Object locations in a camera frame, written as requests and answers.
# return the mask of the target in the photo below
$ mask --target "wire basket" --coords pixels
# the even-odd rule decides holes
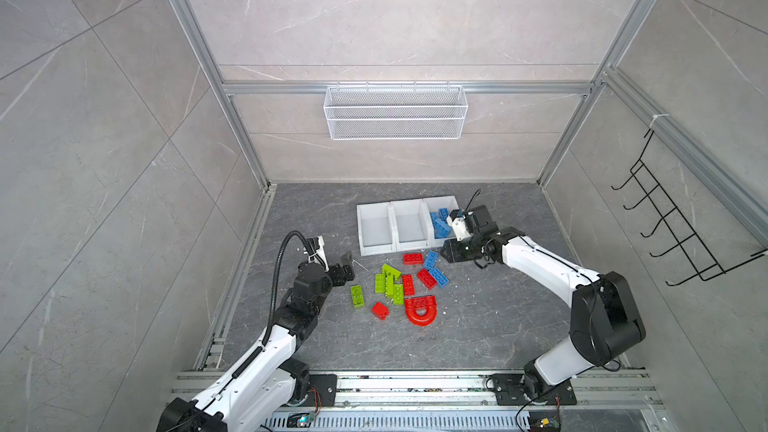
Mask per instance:
[[[467,115],[461,86],[331,86],[323,110],[333,140],[458,139]]]

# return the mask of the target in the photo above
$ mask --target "work surface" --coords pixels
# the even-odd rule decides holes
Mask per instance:
[[[460,206],[477,188],[473,203],[485,204],[500,227],[515,226],[540,245],[570,258],[541,189],[536,184],[280,184],[267,216],[250,273],[226,337],[222,367],[229,366],[258,338],[266,325],[275,257],[285,234],[322,235],[330,263],[351,250],[357,278],[334,288],[317,328],[294,357],[314,369],[522,368],[568,334],[570,311],[552,292],[522,272],[494,264],[485,270],[472,262],[438,267],[450,279],[443,289],[416,278],[419,266],[402,264],[402,254],[360,257],[356,206],[430,196],[456,196]],[[278,299],[306,260],[301,243],[291,240],[280,271]],[[374,293],[374,274],[382,264],[413,274],[416,295],[437,297],[437,319],[427,327],[412,324],[401,305]],[[360,284],[366,305],[352,306],[350,286]],[[377,302],[389,307],[380,321]]]

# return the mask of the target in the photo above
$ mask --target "empty white bin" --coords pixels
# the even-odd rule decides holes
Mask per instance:
[[[397,252],[394,229],[395,218],[389,202],[363,204],[357,207],[357,231],[360,255]]]
[[[389,203],[395,217],[395,246],[398,252],[419,250],[429,246],[432,220],[421,198]]]
[[[442,244],[449,238],[456,238],[456,234],[448,234],[445,238],[435,238],[435,228],[432,226],[432,219],[429,217],[430,212],[438,213],[441,208],[446,208],[448,213],[458,208],[458,202],[456,202],[455,196],[442,196],[442,197],[427,197],[422,199],[427,206],[427,225],[429,228],[429,234],[427,235],[429,241],[429,248],[441,247]]]

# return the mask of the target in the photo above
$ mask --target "black wire rack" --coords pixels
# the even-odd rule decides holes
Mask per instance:
[[[698,232],[696,232],[696,229],[694,229],[694,227],[690,224],[690,222],[688,222],[688,219],[682,213],[680,208],[677,207],[677,204],[674,202],[674,200],[672,200],[672,197],[670,197],[670,195],[667,193],[667,190],[659,183],[659,181],[656,179],[656,176],[654,176],[654,173],[651,172],[650,169],[645,165],[645,162],[643,162],[643,154],[645,154],[645,151],[648,148],[648,144],[650,143],[650,140],[651,140],[651,138],[653,138],[653,136],[654,136],[654,131],[648,129],[648,132],[646,132],[645,135],[643,136],[643,138],[647,137],[648,140],[645,143],[645,147],[643,147],[643,151],[640,152],[640,158],[638,158],[638,160],[632,165],[632,167],[630,167],[630,176],[629,176],[629,178],[627,179],[626,182],[621,184],[620,187],[613,187],[613,186],[611,186],[611,188],[613,190],[621,190],[632,179],[634,179],[634,181],[639,185],[640,189],[642,189],[642,191],[643,191],[643,193],[645,195],[634,206],[631,206],[631,207],[624,206],[624,208],[626,210],[632,210],[633,208],[636,208],[641,203],[643,203],[643,201],[645,201],[647,199],[648,202],[650,202],[650,204],[654,207],[654,209],[656,210],[656,212],[658,213],[658,215],[660,217],[659,221],[656,222],[656,226],[654,226],[654,229],[652,231],[650,231],[650,234],[645,235],[645,234],[643,234],[641,232],[640,235],[642,235],[643,237],[648,238],[651,235],[653,235],[654,233],[656,233],[656,231],[658,230],[659,226],[661,226],[661,224],[664,224],[665,226],[667,226],[667,229],[670,231],[670,234],[672,235],[672,237],[674,238],[674,240],[676,242],[675,245],[673,245],[672,247],[669,247],[667,250],[665,250],[661,254],[653,254],[653,253],[651,253],[650,256],[651,257],[661,257],[663,255],[666,255],[666,254],[672,252],[673,250],[675,250],[676,248],[679,247],[680,250],[683,251],[683,254],[685,254],[685,257],[688,259],[688,263],[690,264],[690,266],[693,267],[694,270],[696,271],[690,277],[685,278],[685,279],[683,279],[683,280],[681,280],[679,282],[669,283],[669,281],[666,281],[667,285],[669,285],[670,287],[676,287],[677,285],[684,284],[684,283],[688,282],[689,280],[691,280],[692,278],[696,278],[696,277],[698,277],[702,281],[706,282],[706,281],[712,280],[715,277],[719,277],[719,276],[721,276],[723,274],[727,274],[728,272],[731,272],[731,271],[735,270],[736,268],[741,267],[742,265],[749,264],[750,262],[755,261],[758,258],[763,257],[765,252],[768,251],[768,248],[763,249],[763,250],[761,250],[759,252],[755,252],[754,254],[752,254],[750,256],[750,258],[748,258],[747,260],[745,260],[741,264],[736,264],[735,266],[733,266],[731,268],[724,268],[723,265],[721,265],[720,262],[717,261],[717,259],[715,258],[714,254],[712,253],[710,248],[707,247],[707,245],[704,242],[704,240],[701,238],[701,236],[699,236]],[[653,181],[651,183],[653,185],[653,187],[650,187],[650,189],[647,189],[646,186],[643,186],[642,182],[640,182],[640,180],[638,179],[638,172],[640,170],[645,170],[648,173],[648,175],[653,179]],[[662,213],[661,212],[658,204],[656,202],[654,202],[653,197],[650,196],[650,194],[653,191],[657,190],[657,189],[662,191],[664,193],[664,195],[667,197],[667,199],[669,200],[670,204],[672,204],[672,209],[669,210],[666,213]],[[674,230],[672,230],[672,227],[670,226],[670,224],[667,221],[668,218],[673,217],[673,213],[674,212],[677,212],[676,216],[682,217],[682,219],[685,221],[685,223],[688,226],[688,228],[692,231],[692,233],[690,235],[687,235],[685,238],[678,237],[677,234],[675,234]],[[712,257],[712,260],[714,261],[714,264],[712,264],[709,267],[706,267],[706,268],[704,268],[702,270],[699,270],[699,268],[694,263],[694,260],[690,257],[690,255],[688,255],[688,251],[685,250],[685,247],[683,247],[683,244],[685,244],[689,240],[698,240],[698,242],[706,250],[706,253],[709,254],[710,257]],[[711,270],[713,268],[718,268],[720,271],[718,273],[714,274],[714,275],[709,276],[709,277],[705,277],[705,276],[702,275],[703,273],[705,273],[705,272],[707,272],[707,271],[709,271],[709,270]]]

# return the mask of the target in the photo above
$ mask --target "white zip tie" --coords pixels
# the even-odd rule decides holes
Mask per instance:
[[[654,128],[654,122],[656,122],[656,119],[658,119],[659,117],[666,117],[668,115],[669,114],[653,114],[653,116],[651,117],[651,120],[650,120],[650,124],[648,124],[648,129],[653,129]]]

